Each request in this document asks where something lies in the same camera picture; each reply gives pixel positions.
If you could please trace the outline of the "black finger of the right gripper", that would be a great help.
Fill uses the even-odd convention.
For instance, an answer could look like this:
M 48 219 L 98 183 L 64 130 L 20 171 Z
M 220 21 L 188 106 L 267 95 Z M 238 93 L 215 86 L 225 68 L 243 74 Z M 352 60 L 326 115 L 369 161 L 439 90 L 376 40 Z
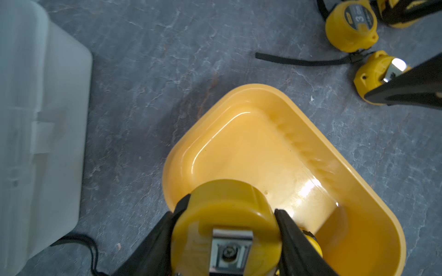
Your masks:
M 442 55 L 369 90 L 364 100 L 380 105 L 413 105 L 442 108 Z

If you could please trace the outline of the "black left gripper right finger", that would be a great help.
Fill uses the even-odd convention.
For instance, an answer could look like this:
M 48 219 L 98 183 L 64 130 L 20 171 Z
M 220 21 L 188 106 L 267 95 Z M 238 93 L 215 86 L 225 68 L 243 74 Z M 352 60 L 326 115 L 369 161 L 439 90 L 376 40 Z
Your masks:
M 276 209 L 275 217 L 282 237 L 279 261 L 281 276 L 335 276 L 285 210 Z

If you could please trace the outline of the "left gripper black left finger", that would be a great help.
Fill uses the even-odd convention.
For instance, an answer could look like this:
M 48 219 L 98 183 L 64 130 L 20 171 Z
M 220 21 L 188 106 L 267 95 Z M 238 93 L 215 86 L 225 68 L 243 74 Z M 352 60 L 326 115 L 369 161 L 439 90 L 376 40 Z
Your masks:
M 114 276 L 169 276 L 170 230 L 173 214 L 167 212 Z

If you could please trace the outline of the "yellow tape measure top clip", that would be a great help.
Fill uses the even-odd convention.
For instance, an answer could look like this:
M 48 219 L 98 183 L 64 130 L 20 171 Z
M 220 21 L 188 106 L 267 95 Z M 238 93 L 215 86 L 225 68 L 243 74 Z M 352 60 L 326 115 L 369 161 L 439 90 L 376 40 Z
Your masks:
M 305 67 L 340 66 L 356 64 L 365 60 L 366 63 L 358 69 L 353 80 L 358 95 L 364 100 L 368 92 L 412 69 L 402 59 L 390 56 L 384 51 L 355 52 L 333 60 L 301 60 L 259 52 L 255 53 L 255 58 L 277 64 Z

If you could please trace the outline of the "yellow tape measure metal clip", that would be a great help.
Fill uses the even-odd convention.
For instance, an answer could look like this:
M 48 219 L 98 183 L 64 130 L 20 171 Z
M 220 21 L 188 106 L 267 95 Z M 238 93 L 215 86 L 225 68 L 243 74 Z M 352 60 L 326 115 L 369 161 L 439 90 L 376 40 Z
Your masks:
M 196 187 L 166 184 L 163 192 L 178 215 L 170 245 L 174 275 L 280 274 L 282 237 L 275 210 L 286 211 L 298 202 L 297 188 L 254 187 L 238 180 L 219 179 Z M 300 230 L 322 257 L 313 235 Z

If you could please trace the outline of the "yellow tape measure small label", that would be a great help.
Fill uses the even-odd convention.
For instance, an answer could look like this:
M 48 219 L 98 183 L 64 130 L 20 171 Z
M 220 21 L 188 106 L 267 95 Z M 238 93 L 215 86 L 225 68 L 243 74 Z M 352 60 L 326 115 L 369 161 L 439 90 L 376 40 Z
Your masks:
M 379 36 L 378 21 L 369 1 L 343 1 L 328 10 L 324 1 L 317 1 L 325 21 L 330 44 L 346 53 L 370 49 Z

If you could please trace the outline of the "yellow tape measure 3m label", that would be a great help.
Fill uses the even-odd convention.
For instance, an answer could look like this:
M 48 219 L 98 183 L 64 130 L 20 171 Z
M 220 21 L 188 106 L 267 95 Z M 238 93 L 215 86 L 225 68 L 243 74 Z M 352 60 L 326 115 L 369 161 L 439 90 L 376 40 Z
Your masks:
M 90 236 L 82 233 L 69 233 L 53 242 L 49 247 L 61 246 L 76 246 L 81 253 L 86 254 L 89 276 L 109 276 L 109 273 L 99 269 L 99 248 L 96 241 Z

